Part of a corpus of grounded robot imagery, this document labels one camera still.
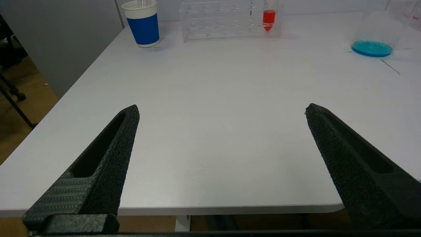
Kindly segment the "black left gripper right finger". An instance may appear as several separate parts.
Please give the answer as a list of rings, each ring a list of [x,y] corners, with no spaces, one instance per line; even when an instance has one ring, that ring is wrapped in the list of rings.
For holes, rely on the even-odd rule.
[[[328,109],[311,103],[305,115],[355,228],[420,229],[418,180]]]

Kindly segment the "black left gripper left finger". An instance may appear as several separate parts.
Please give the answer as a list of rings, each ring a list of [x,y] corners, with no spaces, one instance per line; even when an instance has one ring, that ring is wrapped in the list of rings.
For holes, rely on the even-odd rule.
[[[121,110],[27,210],[26,228],[54,214],[117,215],[139,120],[137,105]]]

